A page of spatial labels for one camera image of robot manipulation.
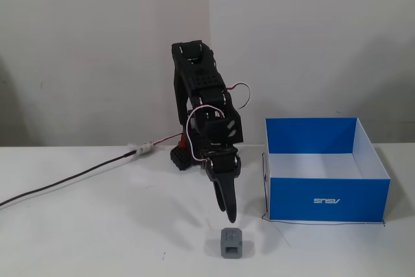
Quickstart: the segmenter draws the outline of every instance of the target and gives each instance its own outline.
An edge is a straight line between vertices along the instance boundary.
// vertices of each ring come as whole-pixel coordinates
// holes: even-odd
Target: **blue cardboard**
[[[382,222],[390,178],[356,118],[267,119],[270,219]]]

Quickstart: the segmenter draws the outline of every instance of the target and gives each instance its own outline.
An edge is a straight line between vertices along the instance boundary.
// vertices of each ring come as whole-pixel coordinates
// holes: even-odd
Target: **cable connector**
[[[141,154],[145,154],[146,152],[151,152],[154,149],[154,143],[150,141],[140,146],[134,143],[129,143],[128,149],[130,151],[136,151],[136,153],[134,154],[134,157],[138,157]]]

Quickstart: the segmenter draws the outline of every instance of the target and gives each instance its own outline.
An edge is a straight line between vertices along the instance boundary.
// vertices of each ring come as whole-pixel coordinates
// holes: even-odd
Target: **gray block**
[[[239,228],[224,228],[220,235],[220,251],[225,259],[242,257],[242,230]]]

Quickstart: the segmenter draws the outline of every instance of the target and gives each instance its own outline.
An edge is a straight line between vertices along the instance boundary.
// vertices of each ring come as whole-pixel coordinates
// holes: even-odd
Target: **red component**
[[[180,142],[178,145],[180,148],[185,149],[186,148],[186,138],[185,138],[185,134],[182,133],[182,137],[180,138]]]

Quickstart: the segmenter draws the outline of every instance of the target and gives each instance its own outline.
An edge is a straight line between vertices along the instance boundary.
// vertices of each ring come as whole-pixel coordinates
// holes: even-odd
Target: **white wire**
[[[245,104],[243,104],[240,108],[238,108],[238,110],[240,110],[241,108],[244,108],[248,103],[249,103],[249,101],[250,101],[250,99],[251,99],[251,88],[249,87],[249,85],[247,84],[247,83],[245,83],[245,82],[237,82],[236,84],[234,84],[233,86],[231,86],[231,87],[227,87],[226,89],[227,90],[233,90],[233,89],[235,89],[235,87],[236,86],[238,86],[238,85],[240,85],[240,84],[242,84],[243,86],[246,86],[246,87],[248,87],[248,90],[249,90],[249,97],[248,97],[248,100],[245,102]]]
[[[205,108],[205,107],[209,107],[209,108],[212,108],[212,109],[214,109],[214,110],[216,110],[216,111],[218,111],[221,115],[222,115],[222,117],[223,118],[225,118],[225,114],[223,113],[223,111],[222,110],[220,110],[219,108],[217,108],[217,107],[214,107],[214,106],[212,106],[212,105],[208,105],[208,104],[203,104],[203,105],[200,105],[200,106],[197,106],[191,113],[190,113],[190,115],[189,115],[189,117],[187,118],[187,122],[186,122],[186,136],[187,136],[187,139],[189,140],[189,144],[190,144],[190,151],[191,151],[191,153],[192,153],[192,157],[193,157],[193,159],[194,160],[196,160],[196,161],[198,161],[198,162],[204,162],[204,161],[206,161],[206,159],[199,159],[199,158],[196,158],[196,156],[195,156],[195,154],[194,154],[194,152],[193,152],[193,144],[192,144],[192,140],[190,139],[190,136],[189,136],[189,122],[190,122],[190,118],[192,117],[192,115],[197,111],[197,110],[199,110],[199,109],[201,109],[201,108]]]

